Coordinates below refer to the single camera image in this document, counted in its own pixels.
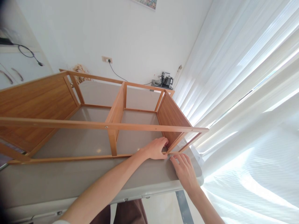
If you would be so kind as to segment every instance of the power cord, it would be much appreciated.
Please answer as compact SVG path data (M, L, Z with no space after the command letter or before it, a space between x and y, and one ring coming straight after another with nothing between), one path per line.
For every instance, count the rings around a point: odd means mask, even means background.
M110 59L108 59L108 62L109 62L109 65L110 65L110 67L111 67L111 69L112 69L112 71L114 72L114 74L116 74L115 73L115 71L113 70L113 68L112 68L112 66L111 66L111 60Z
M39 62L39 61L37 60L37 58L35 57L34 53L33 53L28 47L26 47L26 46L24 46L24 45L21 45L21 44L14 44L14 43L12 43L12 44L13 44L13 45L18 45L18 49L19 49L19 51L20 51L24 56L26 56L26 57L28 57L28 58L35 58L35 60L37 61L37 63L38 63L39 66L44 66L43 63L41 63L41 62ZM30 53L32 54L32 56L28 56L28 55L24 54L24 53L21 51L20 47L24 47L25 49L27 49L28 51L30 51Z

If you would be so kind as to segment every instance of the sheer curtain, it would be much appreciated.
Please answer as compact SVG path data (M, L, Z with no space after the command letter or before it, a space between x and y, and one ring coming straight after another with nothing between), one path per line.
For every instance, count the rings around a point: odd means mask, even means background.
M227 223L298 223L299 2L214 0L173 98Z

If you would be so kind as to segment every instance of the bamboo shelf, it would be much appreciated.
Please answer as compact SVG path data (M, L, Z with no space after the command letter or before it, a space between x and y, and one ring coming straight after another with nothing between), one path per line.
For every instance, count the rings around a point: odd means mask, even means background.
M71 87L68 76L72 80L79 101ZM85 104L80 88L75 80L76 76L121 84L113 105L109 107ZM161 91L155 110L127 108L128 86ZM162 132L162 135L169 140L167 152L164 153L171 153L173 148L187 133L197 133L193 139L176 152L182 153L194 141L208 132L209 129L192 127L172 99L173 94L173 90L66 70L61 70L60 73L52 76L4 89L0 91L0 138L22 149L26 154L21 154L2 143L0 143L0 153L13 158L13 160L8 162L9 164L127 158L132 154L117 153L116 144L119 130ZM81 107L85 106L110 109L106 121L101 123L69 120ZM121 123L125 110L155 113L160 125ZM106 129L109 136L111 155L45 159L32 158L60 128Z

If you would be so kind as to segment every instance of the power outlet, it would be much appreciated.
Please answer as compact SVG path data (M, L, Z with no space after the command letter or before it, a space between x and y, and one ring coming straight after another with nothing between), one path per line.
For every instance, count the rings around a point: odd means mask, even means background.
M102 56L102 61L103 62L108 62L109 59L110 59L110 63L112 64L112 58L108 58L108 57Z

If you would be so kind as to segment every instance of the pants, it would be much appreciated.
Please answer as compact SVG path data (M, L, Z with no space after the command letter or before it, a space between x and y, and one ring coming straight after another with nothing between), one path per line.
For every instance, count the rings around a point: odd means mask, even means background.
M110 218L107 205L90 224L110 224ZM113 224L148 224L141 199L118 203Z

